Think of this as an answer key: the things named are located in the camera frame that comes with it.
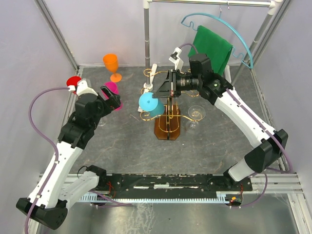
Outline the pink wine glass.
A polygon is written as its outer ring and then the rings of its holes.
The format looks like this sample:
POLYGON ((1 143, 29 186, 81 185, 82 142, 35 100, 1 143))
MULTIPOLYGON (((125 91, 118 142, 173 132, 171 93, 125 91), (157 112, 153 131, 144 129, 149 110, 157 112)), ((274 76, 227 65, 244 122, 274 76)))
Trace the pink wine glass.
MULTIPOLYGON (((105 85, 110 91, 112 91, 113 93, 119 95, 118 86, 117 86, 116 83, 114 83, 114 82, 112 82, 112 81, 109 81, 109 82, 104 83, 104 85, 105 85)), ((108 99, 108 96, 107 96, 103 91, 102 91, 102 93, 103 93, 105 99, 108 99)), ((120 107, 116 108, 115 110, 116 110, 116 111, 121 110, 122 106, 123 106, 123 105, 122 105, 122 102, 121 102, 120 107)))

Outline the blue wine glass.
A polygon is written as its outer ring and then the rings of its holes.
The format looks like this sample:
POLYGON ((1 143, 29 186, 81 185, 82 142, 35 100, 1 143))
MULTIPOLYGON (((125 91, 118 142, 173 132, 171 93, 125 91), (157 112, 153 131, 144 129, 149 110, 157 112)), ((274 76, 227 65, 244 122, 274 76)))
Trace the blue wine glass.
POLYGON ((140 108, 148 112, 150 117, 155 117, 164 113, 164 104, 158 98, 153 98, 153 93, 146 92, 142 94, 139 98, 140 108))

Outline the orange wine glass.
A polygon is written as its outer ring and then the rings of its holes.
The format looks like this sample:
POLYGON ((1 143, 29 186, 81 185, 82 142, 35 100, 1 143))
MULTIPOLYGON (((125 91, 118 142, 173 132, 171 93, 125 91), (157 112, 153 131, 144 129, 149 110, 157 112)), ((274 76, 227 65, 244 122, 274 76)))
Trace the orange wine glass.
POLYGON ((119 68, 117 55, 106 54, 102 60, 106 69, 112 72, 110 80, 114 83, 120 82, 122 79, 122 75, 117 72, 119 68))

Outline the clear wine glass front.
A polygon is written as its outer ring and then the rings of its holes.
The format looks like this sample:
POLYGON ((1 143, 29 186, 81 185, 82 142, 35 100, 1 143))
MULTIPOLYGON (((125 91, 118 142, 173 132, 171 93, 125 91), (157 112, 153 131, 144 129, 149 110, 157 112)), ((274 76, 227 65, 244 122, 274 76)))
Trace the clear wine glass front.
POLYGON ((206 116, 206 111, 202 106, 194 105, 189 108, 188 115, 191 120, 186 123, 185 131, 195 134, 199 131, 199 122, 206 116))

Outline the clear wine glass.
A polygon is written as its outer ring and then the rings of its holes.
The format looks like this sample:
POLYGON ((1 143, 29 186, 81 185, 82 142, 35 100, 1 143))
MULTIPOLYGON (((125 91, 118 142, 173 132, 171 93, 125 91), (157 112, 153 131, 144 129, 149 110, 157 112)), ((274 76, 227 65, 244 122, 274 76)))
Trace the clear wine glass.
POLYGON ((98 127, 103 127, 105 124, 106 124, 106 120, 102 118, 98 123, 98 127))
POLYGON ((191 120, 186 123, 185 131, 195 134, 199 131, 199 122, 206 116, 206 111, 202 106, 194 105, 189 108, 188 115, 191 120))

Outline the red wine glass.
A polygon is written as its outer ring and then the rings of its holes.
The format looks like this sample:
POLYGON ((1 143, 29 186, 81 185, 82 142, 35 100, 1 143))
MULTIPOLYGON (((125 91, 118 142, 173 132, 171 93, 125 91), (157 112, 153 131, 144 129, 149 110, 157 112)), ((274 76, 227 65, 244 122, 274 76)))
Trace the red wine glass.
POLYGON ((67 82, 66 82, 66 85, 69 87, 69 86, 77 86, 78 83, 81 81, 81 77, 79 76, 72 76, 70 77, 67 82))

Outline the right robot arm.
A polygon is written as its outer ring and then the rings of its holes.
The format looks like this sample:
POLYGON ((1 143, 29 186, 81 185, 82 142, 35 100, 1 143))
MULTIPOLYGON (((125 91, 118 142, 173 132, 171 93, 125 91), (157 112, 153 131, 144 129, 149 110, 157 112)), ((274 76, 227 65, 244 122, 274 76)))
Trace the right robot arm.
POLYGON ((267 124, 239 97, 235 88, 212 69, 206 54, 194 54, 189 58, 190 71, 181 73, 171 69, 154 98, 177 98, 183 91, 196 90, 211 105, 221 110, 246 136, 253 150, 230 167, 223 178, 223 185, 233 191, 241 180, 269 168, 281 156, 285 156, 288 134, 267 124))

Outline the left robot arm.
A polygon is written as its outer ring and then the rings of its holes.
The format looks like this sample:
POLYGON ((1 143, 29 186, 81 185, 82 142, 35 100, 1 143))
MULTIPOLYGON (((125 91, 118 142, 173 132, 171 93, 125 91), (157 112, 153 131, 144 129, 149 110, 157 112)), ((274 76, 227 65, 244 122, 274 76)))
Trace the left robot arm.
POLYGON ((94 188, 103 190, 108 183, 106 171, 92 165, 75 182, 63 188, 70 169, 94 136, 100 119, 120 107, 120 96, 103 85, 101 90, 107 96, 103 99, 85 81, 70 85, 67 90, 75 91, 78 96, 75 111, 62 127, 57 143, 42 136, 54 148, 54 155, 34 190, 16 204, 16 208, 26 215, 25 233, 28 233, 29 219, 52 230, 58 229, 70 208, 83 195, 94 188))

